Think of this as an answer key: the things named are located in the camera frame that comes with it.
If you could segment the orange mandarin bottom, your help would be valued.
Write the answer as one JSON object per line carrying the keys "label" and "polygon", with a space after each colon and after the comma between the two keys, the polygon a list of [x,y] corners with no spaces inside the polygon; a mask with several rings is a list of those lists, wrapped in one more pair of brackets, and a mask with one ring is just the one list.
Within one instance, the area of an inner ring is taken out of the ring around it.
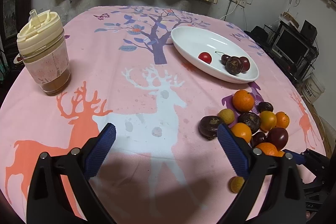
{"label": "orange mandarin bottom", "polygon": [[268,156],[278,156],[278,150],[276,146],[272,143],[260,143],[256,146],[256,148],[260,149],[264,154]]}

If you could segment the small dark chestnut top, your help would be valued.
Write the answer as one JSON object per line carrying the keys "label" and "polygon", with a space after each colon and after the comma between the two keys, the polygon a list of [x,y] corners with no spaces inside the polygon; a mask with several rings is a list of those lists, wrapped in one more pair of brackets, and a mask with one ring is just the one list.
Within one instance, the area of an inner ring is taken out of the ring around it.
{"label": "small dark chestnut top", "polygon": [[260,102],[257,105],[257,110],[259,113],[264,112],[264,111],[273,112],[274,108],[273,108],[273,105],[269,102]]}

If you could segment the small orange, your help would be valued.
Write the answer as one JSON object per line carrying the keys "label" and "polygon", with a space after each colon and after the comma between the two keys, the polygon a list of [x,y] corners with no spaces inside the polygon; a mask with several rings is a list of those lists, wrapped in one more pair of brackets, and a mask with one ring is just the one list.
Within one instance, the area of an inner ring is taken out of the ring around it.
{"label": "small orange", "polygon": [[289,116],[283,111],[279,111],[276,113],[276,119],[277,119],[276,127],[287,128],[288,125],[290,124]]}

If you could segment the large orange mandarin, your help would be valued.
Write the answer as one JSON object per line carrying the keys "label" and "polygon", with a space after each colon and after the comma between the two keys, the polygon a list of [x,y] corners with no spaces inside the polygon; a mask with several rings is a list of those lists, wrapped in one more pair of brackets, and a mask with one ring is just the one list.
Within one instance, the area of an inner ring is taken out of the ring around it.
{"label": "large orange mandarin", "polygon": [[238,112],[249,112],[255,105],[255,99],[246,90],[239,90],[233,95],[232,104]]}

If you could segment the white oval plate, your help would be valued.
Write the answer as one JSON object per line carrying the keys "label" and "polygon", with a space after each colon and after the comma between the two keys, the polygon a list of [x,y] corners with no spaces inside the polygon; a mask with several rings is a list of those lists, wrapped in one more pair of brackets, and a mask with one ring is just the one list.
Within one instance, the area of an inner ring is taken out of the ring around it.
{"label": "white oval plate", "polygon": [[[237,44],[219,34],[201,28],[181,26],[171,31],[171,39],[176,50],[188,62],[217,79],[233,84],[247,84],[259,77],[259,69],[252,57]],[[221,56],[215,51],[224,52],[229,56],[247,57],[251,65],[249,71],[236,76],[229,74],[221,63]],[[211,55],[211,64],[198,59],[202,52]]]}

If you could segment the yellow-brown longan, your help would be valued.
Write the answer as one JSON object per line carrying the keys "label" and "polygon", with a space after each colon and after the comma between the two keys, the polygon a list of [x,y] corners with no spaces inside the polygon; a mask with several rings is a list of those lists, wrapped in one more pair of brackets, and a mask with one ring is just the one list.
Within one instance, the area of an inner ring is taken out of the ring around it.
{"label": "yellow-brown longan", "polygon": [[218,117],[221,118],[226,125],[230,125],[235,121],[235,113],[231,109],[222,109],[218,112]]}

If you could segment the black computer monitor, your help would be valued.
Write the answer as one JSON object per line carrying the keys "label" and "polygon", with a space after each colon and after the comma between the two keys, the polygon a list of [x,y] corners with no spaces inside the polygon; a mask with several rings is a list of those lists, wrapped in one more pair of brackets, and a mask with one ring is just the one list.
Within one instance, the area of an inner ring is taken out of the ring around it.
{"label": "black computer monitor", "polygon": [[309,48],[290,30],[282,28],[272,46],[272,51],[277,52],[281,57],[285,57],[291,63],[299,65],[307,55]]}

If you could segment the dark red plum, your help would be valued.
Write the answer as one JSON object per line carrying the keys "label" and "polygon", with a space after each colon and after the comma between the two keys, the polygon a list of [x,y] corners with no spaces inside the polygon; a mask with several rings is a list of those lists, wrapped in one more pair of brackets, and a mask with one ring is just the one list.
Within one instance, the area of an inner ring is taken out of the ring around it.
{"label": "dark red plum", "polygon": [[281,127],[272,128],[267,136],[266,141],[273,144],[278,151],[282,150],[288,143],[288,132],[286,129]]}

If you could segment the cream lidded drink cup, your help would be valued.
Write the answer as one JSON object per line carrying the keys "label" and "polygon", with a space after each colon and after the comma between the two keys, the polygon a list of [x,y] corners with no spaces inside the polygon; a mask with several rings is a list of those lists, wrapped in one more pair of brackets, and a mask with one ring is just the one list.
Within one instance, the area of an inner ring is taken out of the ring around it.
{"label": "cream lidded drink cup", "polygon": [[35,83],[48,96],[62,92],[71,80],[64,28],[57,12],[30,11],[17,34],[19,56]]}

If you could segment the dark water chestnut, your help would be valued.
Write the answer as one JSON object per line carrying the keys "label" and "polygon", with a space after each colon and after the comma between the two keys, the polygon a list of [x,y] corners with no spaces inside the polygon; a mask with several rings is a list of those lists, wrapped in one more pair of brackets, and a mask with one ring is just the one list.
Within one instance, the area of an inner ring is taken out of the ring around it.
{"label": "dark water chestnut", "polygon": [[246,124],[250,128],[252,134],[254,134],[260,129],[261,119],[255,113],[244,112],[238,116],[238,123]]}
{"label": "dark water chestnut", "polygon": [[225,64],[226,71],[231,75],[238,75],[243,70],[242,62],[238,57],[230,57]]}
{"label": "dark water chestnut", "polygon": [[212,140],[217,137],[218,126],[222,123],[224,120],[219,116],[204,116],[198,124],[198,131],[204,138]]}

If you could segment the pink deer print tablecloth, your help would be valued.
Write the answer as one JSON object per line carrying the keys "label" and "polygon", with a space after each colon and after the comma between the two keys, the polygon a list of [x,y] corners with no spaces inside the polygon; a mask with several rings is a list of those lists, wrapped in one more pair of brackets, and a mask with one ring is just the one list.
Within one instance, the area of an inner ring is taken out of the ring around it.
{"label": "pink deer print tablecloth", "polygon": [[[175,50],[170,32],[178,26],[228,38],[252,57],[259,78],[234,85],[203,73]],[[116,141],[90,184],[118,223],[216,223],[235,197],[228,189],[235,173],[198,122],[229,107],[241,89],[289,116],[287,149],[325,151],[294,86],[232,23],[113,6],[83,12],[64,32],[72,72],[64,93],[45,95],[23,70],[1,106],[1,191],[21,218],[39,155],[64,155],[112,123]]]}

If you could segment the black speaker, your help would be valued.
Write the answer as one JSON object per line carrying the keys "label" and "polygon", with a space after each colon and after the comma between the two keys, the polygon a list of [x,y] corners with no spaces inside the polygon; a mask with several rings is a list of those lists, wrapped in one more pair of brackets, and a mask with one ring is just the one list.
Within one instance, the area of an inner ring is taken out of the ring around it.
{"label": "black speaker", "polygon": [[300,34],[310,43],[313,44],[317,37],[317,29],[307,20],[304,21]]}

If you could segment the dark red cherry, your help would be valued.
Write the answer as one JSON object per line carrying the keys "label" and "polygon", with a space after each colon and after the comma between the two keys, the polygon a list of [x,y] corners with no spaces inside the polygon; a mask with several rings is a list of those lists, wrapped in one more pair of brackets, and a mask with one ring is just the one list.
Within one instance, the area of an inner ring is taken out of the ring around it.
{"label": "dark red cherry", "polygon": [[242,64],[242,70],[241,70],[241,72],[242,73],[248,72],[249,69],[250,69],[250,66],[251,66],[250,62],[249,62],[249,59],[247,57],[242,56],[242,57],[239,58],[239,60],[240,60],[240,62]]}

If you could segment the dark cherry with stem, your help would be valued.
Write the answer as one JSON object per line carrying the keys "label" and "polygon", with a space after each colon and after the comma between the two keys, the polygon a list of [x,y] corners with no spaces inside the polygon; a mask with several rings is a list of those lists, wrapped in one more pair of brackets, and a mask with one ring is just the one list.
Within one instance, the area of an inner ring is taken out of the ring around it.
{"label": "dark cherry with stem", "polygon": [[221,63],[223,65],[226,65],[227,61],[231,58],[229,55],[221,51],[215,51],[215,53],[221,56]]}

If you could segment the yellow-orange kumquat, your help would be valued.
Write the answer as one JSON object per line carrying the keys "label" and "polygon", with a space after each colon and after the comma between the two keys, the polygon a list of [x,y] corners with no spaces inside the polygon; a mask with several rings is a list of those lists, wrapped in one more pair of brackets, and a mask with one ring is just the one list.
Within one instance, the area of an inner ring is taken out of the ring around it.
{"label": "yellow-orange kumquat", "polygon": [[262,111],[260,113],[259,117],[260,117],[260,120],[261,120],[260,129],[263,132],[270,131],[277,124],[277,117],[271,111]]}

